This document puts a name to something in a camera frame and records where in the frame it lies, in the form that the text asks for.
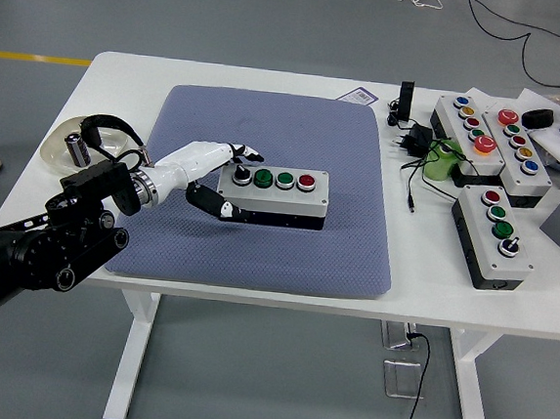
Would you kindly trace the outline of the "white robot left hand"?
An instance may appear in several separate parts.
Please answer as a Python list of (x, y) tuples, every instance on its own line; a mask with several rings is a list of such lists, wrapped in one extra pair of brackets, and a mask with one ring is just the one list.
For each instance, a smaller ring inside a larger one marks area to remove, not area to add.
[(151, 182), (148, 205), (157, 206), (175, 189), (183, 190), (188, 202), (202, 212), (228, 221), (247, 221), (251, 214), (226, 200), (219, 192), (198, 183), (235, 158), (263, 162), (257, 150), (246, 145), (191, 142), (158, 160), (146, 171)]

